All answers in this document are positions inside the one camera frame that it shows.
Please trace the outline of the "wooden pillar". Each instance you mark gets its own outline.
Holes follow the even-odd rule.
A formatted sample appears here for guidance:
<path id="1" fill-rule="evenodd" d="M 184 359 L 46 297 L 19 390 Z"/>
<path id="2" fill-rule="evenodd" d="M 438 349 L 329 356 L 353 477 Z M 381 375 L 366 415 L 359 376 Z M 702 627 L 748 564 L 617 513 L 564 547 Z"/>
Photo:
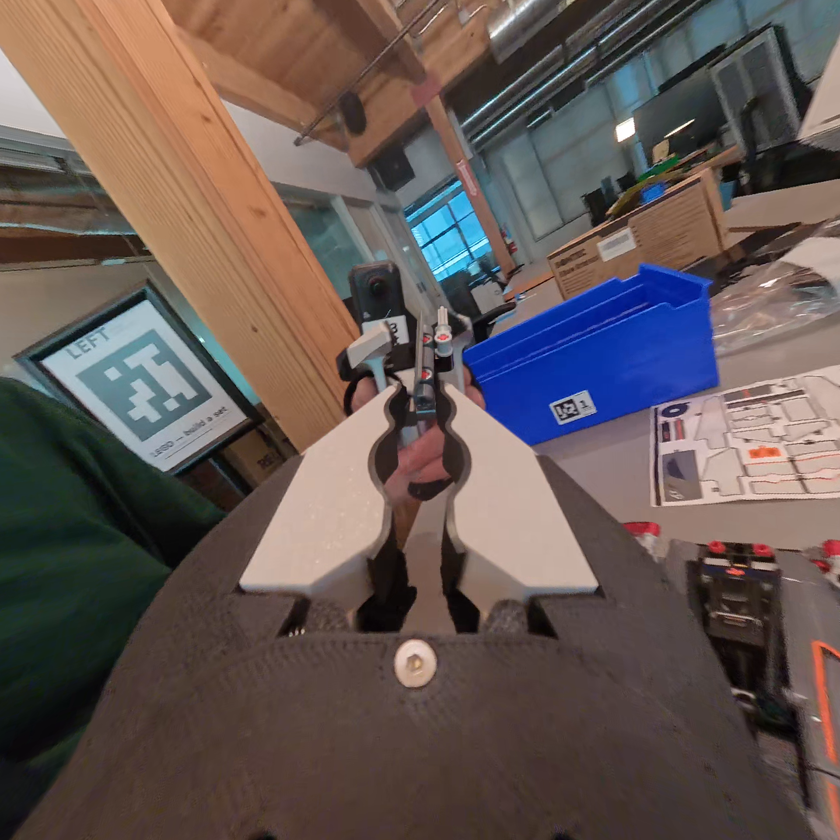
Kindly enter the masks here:
<path id="1" fill-rule="evenodd" d="M 359 336 L 161 2 L 1 2 L 2 51 L 280 429 L 343 420 Z"/>

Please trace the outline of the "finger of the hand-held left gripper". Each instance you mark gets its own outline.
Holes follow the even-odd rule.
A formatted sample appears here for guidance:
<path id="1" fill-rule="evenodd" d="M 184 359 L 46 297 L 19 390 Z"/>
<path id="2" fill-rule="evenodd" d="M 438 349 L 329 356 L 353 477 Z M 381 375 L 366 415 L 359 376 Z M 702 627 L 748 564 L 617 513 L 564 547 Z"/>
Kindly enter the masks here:
<path id="1" fill-rule="evenodd" d="M 374 324 L 347 348 L 346 357 L 353 372 L 368 371 L 375 379 L 385 379 L 385 358 L 392 352 L 394 337 L 389 324 Z"/>
<path id="2" fill-rule="evenodd" d="M 459 391 L 466 394 L 467 377 L 464 353 L 475 340 L 472 321 L 459 313 L 453 314 L 453 376 Z"/>

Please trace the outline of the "small grey lego subassembly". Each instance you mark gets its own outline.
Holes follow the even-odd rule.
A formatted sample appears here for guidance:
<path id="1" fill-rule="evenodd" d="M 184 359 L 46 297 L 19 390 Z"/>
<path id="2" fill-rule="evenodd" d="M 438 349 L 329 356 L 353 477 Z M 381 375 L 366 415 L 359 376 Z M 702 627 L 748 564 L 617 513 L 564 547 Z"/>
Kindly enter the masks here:
<path id="1" fill-rule="evenodd" d="M 453 340 L 446 306 L 437 309 L 431 322 L 418 323 L 412 389 L 414 426 L 418 436 L 423 436 L 437 422 L 438 363 L 443 363 L 444 371 L 453 369 Z"/>

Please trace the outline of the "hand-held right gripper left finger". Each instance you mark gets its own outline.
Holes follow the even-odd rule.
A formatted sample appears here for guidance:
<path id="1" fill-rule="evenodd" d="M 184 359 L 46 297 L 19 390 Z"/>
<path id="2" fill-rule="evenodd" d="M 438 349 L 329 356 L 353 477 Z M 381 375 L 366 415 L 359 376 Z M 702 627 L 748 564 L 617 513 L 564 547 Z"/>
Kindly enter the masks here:
<path id="1" fill-rule="evenodd" d="M 307 450 L 241 574 L 244 592 L 301 595 L 349 613 L 386 600 L 397 549 L 385 484 L 398 466 L 393 409 L 404 407 L 403 389 L 388 385 Z"/>

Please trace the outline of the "brown carton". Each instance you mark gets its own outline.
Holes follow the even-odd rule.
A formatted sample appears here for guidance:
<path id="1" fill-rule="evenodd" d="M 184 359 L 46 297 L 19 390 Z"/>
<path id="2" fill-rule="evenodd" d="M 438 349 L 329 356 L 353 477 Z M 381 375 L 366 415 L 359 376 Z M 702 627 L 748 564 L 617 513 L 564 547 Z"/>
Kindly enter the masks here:
<path id="1" fill-rule="evenodd" d="M 258 425 L 219 452 L 226 469 L 237 477 L 247 495 L 297 455 L 288 438 L 269 423 Z"/>

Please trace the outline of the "brown cardboard box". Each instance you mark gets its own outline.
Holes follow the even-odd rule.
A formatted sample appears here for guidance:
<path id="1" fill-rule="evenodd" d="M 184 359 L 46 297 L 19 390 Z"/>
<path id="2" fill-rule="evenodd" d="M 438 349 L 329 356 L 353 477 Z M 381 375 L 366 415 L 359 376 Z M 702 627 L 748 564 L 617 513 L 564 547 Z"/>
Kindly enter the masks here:
<path id="1" fill-rule="evenodd" d="M 548 256 L 562 301 L 642 264 L 673 270 L 718 257 L 728 232 L 717 177 L 704 169 L 624 217 L 606 222 Z"/>

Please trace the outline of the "black office chair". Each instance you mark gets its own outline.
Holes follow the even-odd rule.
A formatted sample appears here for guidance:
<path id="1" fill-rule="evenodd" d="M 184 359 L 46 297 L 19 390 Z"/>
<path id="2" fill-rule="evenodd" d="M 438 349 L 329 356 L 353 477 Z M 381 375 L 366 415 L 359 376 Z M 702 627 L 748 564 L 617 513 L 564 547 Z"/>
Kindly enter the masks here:
<path id="1" fill-rule="evenodd" d="M 450 307 L 471 321 L 475 343 L 486 341 L 498 320 L 512 314 L 517 303 L 504 298 L 495 275 L 472 276 L 462 269 L 443 283 Z"/>

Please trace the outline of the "lego sticker sheet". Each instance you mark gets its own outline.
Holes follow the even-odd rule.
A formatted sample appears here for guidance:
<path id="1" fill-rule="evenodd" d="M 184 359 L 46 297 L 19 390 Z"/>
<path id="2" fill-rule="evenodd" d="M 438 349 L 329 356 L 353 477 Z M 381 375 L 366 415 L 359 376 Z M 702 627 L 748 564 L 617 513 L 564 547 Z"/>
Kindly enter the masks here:
<path id="1" fill-rule="evenodd" d="M 655 508 L 839 498 L 839 366 L 653 407 L 649 489 Z"/>

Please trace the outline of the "person's green shirt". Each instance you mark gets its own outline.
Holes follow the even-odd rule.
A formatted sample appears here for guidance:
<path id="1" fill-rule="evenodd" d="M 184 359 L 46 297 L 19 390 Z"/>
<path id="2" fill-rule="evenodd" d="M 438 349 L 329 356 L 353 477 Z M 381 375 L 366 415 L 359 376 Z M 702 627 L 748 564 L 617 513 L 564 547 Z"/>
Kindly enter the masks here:
<path id="1" fill-rule="evenodd" d="M 55 777 L 142 615 L 223 519 L 88 417 L 2 378 L 3 760 Z"/>

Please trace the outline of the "large grey lego vehicle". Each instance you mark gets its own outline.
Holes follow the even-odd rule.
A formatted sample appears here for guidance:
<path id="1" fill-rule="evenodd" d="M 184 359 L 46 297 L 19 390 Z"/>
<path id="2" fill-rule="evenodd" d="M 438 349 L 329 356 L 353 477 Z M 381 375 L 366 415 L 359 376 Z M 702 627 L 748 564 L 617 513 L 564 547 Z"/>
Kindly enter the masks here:
<path id="1" fill-rule="evenodd" d="M 624 528 L 686 596 L 771 775 L 818 838 L 838 838 L 838 540 L 776 549 Z"/>

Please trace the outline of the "large clear plastic bag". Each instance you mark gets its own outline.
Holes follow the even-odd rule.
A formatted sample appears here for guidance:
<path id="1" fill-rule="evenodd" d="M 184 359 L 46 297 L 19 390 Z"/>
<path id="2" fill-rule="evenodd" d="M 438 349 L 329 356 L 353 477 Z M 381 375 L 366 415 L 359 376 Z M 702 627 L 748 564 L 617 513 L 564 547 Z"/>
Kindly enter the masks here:
<path id="1" fill-rule="evenodd" d="M 720 274 L 710 320 L 718 358 L 839 310 L 839 218 L 800 225 Z"/>

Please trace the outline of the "blue tagged plastic bin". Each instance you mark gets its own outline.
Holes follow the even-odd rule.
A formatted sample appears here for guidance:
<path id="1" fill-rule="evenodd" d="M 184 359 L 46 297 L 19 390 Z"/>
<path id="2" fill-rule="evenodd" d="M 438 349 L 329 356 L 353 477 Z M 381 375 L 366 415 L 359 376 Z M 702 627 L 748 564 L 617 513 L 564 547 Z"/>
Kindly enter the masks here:
<path id="1" fill-rule="evenodd" d="M 465 352 L 486 409 L 527 445 L 719 384 L 711 281 L 642 264 Z"/>

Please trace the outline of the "lego instruction booklet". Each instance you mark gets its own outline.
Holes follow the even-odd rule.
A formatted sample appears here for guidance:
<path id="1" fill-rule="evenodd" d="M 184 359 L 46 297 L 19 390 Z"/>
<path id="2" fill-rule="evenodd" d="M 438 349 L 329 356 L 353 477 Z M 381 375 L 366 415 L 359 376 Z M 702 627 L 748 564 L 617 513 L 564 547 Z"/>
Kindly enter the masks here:
<path id="1" fill-rule="evenodd" d="M 826 151 L 839 151 L 839 44 L 826 63 L 797 140 Z"/>

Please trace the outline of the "silver ventilation duct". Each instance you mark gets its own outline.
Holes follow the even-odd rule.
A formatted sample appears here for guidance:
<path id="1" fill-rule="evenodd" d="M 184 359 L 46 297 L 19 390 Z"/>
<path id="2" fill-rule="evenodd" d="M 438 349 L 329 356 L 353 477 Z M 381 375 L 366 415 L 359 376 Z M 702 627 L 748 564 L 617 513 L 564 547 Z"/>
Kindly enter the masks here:
<path id="1" fill-rule="evenodd" d="M 566 1 L 504 1 L 488 17 L 490 52 L 502 64 L 566 8 Z"/>

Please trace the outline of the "framed sign with square tag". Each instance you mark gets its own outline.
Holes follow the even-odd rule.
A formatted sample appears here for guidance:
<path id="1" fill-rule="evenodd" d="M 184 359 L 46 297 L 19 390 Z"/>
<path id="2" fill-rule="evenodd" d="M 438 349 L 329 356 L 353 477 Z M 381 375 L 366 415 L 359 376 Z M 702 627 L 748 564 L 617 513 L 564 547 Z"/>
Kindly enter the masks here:
<path id="1" fill-rule="evenodd" d="M 48 392 L 177 476 L 263 417 L 151 282 L 14 355 Z"/>

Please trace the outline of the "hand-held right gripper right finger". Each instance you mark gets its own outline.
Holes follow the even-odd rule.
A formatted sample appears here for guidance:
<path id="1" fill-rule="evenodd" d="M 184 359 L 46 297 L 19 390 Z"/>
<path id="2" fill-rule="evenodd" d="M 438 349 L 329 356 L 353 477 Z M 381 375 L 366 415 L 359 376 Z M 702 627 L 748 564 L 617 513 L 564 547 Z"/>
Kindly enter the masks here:
<path id="1" fill-rule="evenodd" d="M 444 516 L 444 593 L 480 615 L 503 601 L 593 595 L 595 574 L 539 457 L 468 396 L 439 397 L 443 462 L 453 481 Z"/>

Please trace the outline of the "person's left hand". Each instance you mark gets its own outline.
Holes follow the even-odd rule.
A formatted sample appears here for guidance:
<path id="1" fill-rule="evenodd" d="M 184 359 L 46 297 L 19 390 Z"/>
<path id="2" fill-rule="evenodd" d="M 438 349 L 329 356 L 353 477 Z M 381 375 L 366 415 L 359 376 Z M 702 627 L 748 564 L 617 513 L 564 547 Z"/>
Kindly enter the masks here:
<path id="1" fill-rule="evenodd" d="M 363 377 L 355 386 L 351 397 L 350 413 L 359 411 L 373 400 L 377 393 L 374 379 L 371 376 Z M 465 394 L 482 410 L 487 409 L 485 397 L 476 386 L 469 368 L 465 368 Z M 409 492 L 410 485 L 424 485 L 449 478 L 443 462 L 444 446 L 445 436 L 434 426 L 401 450 L 398 467 L 385 483 L 386 495 L 394 506 L 412 498 Z"/>

